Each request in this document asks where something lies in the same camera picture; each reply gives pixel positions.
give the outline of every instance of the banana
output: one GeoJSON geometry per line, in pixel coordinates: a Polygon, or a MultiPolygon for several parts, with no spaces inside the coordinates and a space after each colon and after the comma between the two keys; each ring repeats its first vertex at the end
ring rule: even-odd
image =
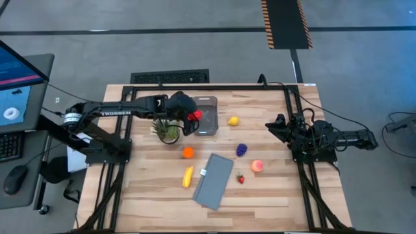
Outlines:
{"type": "Polygon", "coordinates": [[[190,179],[192,179],[192,174],[194,173],[194,167],[193,166],[189,166],[186,170],[185,170],[185,175],[183,175],[183,180],[182,180],[182,185],[185,188],[188,188],[190,185],[190,179]]]}

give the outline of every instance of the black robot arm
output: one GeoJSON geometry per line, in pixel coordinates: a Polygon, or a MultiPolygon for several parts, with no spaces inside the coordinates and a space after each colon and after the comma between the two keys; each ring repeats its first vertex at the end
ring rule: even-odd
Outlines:
{"type": "Polygon", "coordinates": [[[339,131],[324,120],[307,125],[302,114],[294,114],[288,123],[285,116],[279,114],[276,121],[266,123],[268,130],[287,146],[295,155],[303,155],[303,161],[333,161],[331,157],[322,157],[340,147],[348,146],[363,150],[373,150],[378,146],[374,134],[368,129],[359,131],[339,131]]]}
{"type": "Polygon", "coordinates": [[[143,119],[178,120],[183,122],[185,136],[195,132],[197,120],[189,118],[197,111],[194,100],[179,91],[167,95],[139,97],[134,101],[87,101],[78,103],[65,112],[64,126],[71,133],[82,132],[95,118],[133,115],[143,119]]]}

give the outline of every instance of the gray concrete floor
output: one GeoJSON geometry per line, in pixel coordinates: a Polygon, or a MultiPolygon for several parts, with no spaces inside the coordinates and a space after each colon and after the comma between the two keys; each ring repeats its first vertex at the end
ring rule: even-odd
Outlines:
{"type": "MultiPolygon", "coordinates": [[[[310,27],[416,25],[413,0],[302,2],[310,27]]],[[[0,31],[262,26],[260,1],[252,0],[13,0],[0,18],[0,31]]],[[[388,113],[416,111],[416,32],[312,32],[311,37],[314,48],[298,51],[304,82],[317,83],[324,107],[366,124],[380,143],[371,152],[351,148],[338,154],[354,227],[415,233],[410,186],[416,184],[416,160],[389,152],[381,129],[388,113]]],[[[128,83],[131,72],[208,68],[212,83],[255,82],[260,73],[269,81],[294,82],[289,51],[269,50],[261,32],[0,39],[22,55],[54,53],[51,83],[88,99],[101,100],[107,84],[128,83]]],[[[64,111],[77,102],[48,88],[44,105],[64,111]]],[[[330,114],[326,118],[339,129],[359,129],[330,114]]],[[[407,131],[388,135],[387,141],[416,156],[415,138],[407,131]]],[[[83,173],[75,180],[81,188],[83,173]]],[[[0,233],[71,229],[77,206],[62,197],[65,186],[47,187],[45,202],[53,210],[46,216],[31,206],[0,211],[0,233]]]]}

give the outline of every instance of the small plant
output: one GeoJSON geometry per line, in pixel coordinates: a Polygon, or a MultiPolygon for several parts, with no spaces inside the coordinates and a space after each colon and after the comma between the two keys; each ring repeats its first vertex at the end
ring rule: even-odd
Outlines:
{"type": "Polygon", "coordinates": [[[153,122],[153,133],[156,133],[162,142],[173,144],[179,138],[179,128],[176,121],[155,120],[153,122]]]}

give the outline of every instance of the wooden table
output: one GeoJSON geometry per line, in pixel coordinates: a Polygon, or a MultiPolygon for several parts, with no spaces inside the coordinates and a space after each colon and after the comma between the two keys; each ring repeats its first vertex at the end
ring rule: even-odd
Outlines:
{"type": "MultiPolygon", "coordinates": [[[[109,85],[104,101],[119,101],[122,87],[121,84],[109,85]]],[[[299,91],[310,102],[320,105],[315,86],[301,84],[299,91]]],[[[173,93],[174,91],[139,91],[137,95],[170,96],[173,93]]],[[[116,231],[308,230],[297,166],[292,161],[291,152],[286,145],[265,127],[265,123],[273,122],[278,113],[287,116],[283,92],[192,90],[185,93],[190,96],[218,98],[218,132],[215,136],[181,136],[176,144],[169,146],[151,133],[150,120],[133,118],[133,151],[125,169],[116,231]],[[240,118],[238,126],[231,127],[227,124],[232,116],[240,118]],[[248,146],[248,152],[245,156],[237,158],[235,150],[240,143],[248,146]],[[182,158],[182,149],[185,146],[194,148],[194,158],[182,158]],[[205,167],[212,153],[234,160],[234,167],[218,211],[202,207],[192,200],[200,178],[199,171],[205,167]],[[250,164],[255,159],[264,163],[264,170],[260,173],[250,170],[250,164]],[[182,178],[188,166],[194,167],[194,175],[190,188],[183,188],[182,178]],[[238,173],[244,174],[246,178],[243,185],[235,179],[238,173]]],[[[304,101],[302,106],[313,108],[316,113],[315,119],[324,118],[320,109],[304,101]]],[[[306,118],[310,116],[309,112],[305,112],[306,118]]],[[[99,126],[113,133],[115,123],[116,118],[101,118],[99,126]]],[[[316,167],[322,198],[340,221],[350,226],[338,172],[325,162],[316,163],[316,167]]],[[[101,165],[91,166],[87,170],[77,213],[80,225],[94,210],[100,172],[101,165]]],[[[315,225],[319,226],[312,197],[311,203],[315,225]]],[[[111,208],[112,201],[107,206],[105,227],[109,226],[111,208]]]]}

